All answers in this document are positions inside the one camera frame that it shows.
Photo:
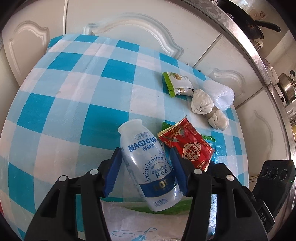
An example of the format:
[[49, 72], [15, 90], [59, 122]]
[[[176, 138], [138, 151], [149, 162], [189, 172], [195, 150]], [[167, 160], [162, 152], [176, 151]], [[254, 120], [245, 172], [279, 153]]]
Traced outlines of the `clear plastic bag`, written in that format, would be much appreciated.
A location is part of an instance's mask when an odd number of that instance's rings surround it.
[[101, 201], [112, 240], [181, 240], [189, 217], [192, 197], [173, 207], [151, 211], [144, 202]]

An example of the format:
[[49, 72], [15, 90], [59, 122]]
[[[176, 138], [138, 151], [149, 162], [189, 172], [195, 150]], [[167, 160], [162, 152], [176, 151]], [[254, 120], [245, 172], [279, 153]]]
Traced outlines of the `crumpled white tissue wad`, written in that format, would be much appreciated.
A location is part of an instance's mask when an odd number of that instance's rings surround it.
[[215, 107], [211, 97], [201, 89], [193, 92], [191, 109], [195, 114], [204, 115], [209, 125], [216, 130], [224, 131], [229, 126], [229, 118]]

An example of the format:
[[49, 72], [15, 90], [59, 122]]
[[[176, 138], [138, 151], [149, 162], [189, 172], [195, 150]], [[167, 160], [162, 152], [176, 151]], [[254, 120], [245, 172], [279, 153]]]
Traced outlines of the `white kitchen cabinets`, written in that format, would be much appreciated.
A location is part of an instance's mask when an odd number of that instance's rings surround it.
[[[157, 55], [163, 54], [164, 47], [189, 52], [206, 49], [218, 37], [212, 27], [173, 4], [159, 1], [71, 1], [65, 20], [61, 13], [61, 1], [30, 1], [1, 33], [10, 68], [20, 70], [16, 78], [23, 83], [1, 135], [3, 191], [13, 182], [33, 187], [53, 183], [61, 174], [73, 176], [94, 167], [119, 145], [117, 128], [125, 113], [141, 118], [153, 132], [162, 120], [177, 121], [184, 115], [198, 130], [210, 132], [182, 97], [164, 94], [165, 114], [133, 110], [133, 90], [141, 89], [144, 98], [165, 90], [161, 75], [152, 77], [151, 70], [137, 69], [134, 82], [127, 83], [100, 78], [102, 67], [98, 67], [92, 90], [70, 85], [58, 91], [60, 82], [28, 84], [31, 74], [42, 73], [46, 60], [54, 59], [45, 54], [49, 42], [70, 42], [91, 21], [98, 25], [92, 36], [99, 44], [122, 40]], [[70, 90], [77, 97], [69, 97]]]

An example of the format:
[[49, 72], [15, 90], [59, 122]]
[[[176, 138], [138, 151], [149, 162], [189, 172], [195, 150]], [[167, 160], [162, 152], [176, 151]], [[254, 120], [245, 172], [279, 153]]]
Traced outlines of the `blue white checkered tablecloth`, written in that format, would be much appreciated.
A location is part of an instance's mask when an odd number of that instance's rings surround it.
[[120, 145], [118, 128], [140, 119], [157, 134], [162, 123], [187, 117], [206, 139], [213, 160], [248, 184], [245, 143], [235, 108], [225, 131], [192, 113], [191, 99], [170, 97], [163, 72], [191, 79], [207, 76], [166, 54], [130, 42], [90, 35], [62, 35], [30, 71], [11, 104], [1, 132], [1, 212], [23, 239], [40, 203], [61, 175], [96, 168]]

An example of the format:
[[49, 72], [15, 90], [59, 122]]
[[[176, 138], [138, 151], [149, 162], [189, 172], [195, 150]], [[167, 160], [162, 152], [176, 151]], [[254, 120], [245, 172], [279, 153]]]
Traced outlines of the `stainless steel kettle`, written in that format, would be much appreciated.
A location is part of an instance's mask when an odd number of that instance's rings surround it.
[[289, 75], [282, 73], [278, 79], [278, 86], [287, 105], [289, 105], [295, 100], [295, 72], [291, 70]]

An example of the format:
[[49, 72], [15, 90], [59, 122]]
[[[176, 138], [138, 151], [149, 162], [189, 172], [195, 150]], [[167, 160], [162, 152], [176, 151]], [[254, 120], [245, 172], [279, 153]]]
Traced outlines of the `white Magicday yogurt bottle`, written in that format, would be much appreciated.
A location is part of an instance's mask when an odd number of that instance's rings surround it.
[[158, 139], [135, 119], [119, 128], [123, 161], [130, 177], [151, 211], [163, 211], [183, 197], [173, 167]]

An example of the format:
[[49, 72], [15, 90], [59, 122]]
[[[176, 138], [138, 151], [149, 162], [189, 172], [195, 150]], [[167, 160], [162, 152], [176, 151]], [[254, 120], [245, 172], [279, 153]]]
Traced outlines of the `black frying pan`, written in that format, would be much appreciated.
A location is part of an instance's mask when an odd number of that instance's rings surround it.
[[233, 21], [241, 28], [243, 33], [250, 40], [264, 39], [264, 34], [260, 27], [264, 27], [278, 33], [281, 32], [281, 28], [278, 25], [270, 22], [254, 20], [247, 12], [231, 1], [218, 1], [218, 7], [226, 14], [232, 16]]

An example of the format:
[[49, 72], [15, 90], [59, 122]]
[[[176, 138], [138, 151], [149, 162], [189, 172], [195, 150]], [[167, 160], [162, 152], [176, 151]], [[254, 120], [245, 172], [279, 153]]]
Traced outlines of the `green white snack packet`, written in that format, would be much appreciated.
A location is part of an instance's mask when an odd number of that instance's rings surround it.
[[194, 88], [188, 77], [173, 72], [163, 72], [162, 77], [171, 97], [177, 95], [193, 96]]

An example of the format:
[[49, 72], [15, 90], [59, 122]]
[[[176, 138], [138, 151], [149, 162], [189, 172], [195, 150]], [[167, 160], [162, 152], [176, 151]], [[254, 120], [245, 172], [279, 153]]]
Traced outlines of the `red snack wrapper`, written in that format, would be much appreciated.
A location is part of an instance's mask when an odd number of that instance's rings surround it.
[[176, 147], [182, 158], [191, 161], [195, 168], [206, 171], [214, 154], [212, 148], [187, 118], [165, 128], [158, 138], [169, 148]]

